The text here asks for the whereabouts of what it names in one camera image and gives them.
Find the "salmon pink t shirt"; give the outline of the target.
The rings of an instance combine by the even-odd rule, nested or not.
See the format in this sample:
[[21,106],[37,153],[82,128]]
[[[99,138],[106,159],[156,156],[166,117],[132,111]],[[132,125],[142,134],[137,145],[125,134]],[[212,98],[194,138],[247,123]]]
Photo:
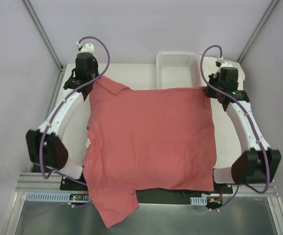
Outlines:
[[139,207],[138,190],[214,189],[215,127],[203,87],[132,90],[104,76],[89,102],[83,174],[107,228]]

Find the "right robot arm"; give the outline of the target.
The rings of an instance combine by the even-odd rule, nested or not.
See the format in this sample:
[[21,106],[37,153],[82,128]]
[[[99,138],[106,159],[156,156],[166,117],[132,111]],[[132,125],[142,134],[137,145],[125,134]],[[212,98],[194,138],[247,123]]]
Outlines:
[[275,176],[281,153],[272,149],[260,132],[245,91],[238,89],[237,68],[224,62],[216,73],[209,75],[205,88],[208,98],[216,99],[228,115],[237,133],[241,155],[230,167],[215,168],[213,176],[205,180],[205,188],[216,193],[222,184],[270,184]]

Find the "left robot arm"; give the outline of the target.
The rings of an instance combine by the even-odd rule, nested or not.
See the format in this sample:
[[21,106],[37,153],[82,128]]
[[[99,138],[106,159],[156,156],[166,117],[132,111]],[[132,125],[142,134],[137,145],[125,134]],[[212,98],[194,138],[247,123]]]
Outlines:
[[52,173],[71,178],[77,190],[84,190],[88,178],[83,167],[74,162],[62,142],[66,128],[79,106],[85,102],[98,77],[98,62],[91,52],[80,52],[76,56],[75,68],[64,83],[59,103],[38,129],[26,133],[29,158],[39,165],[42,175],[48,179]]

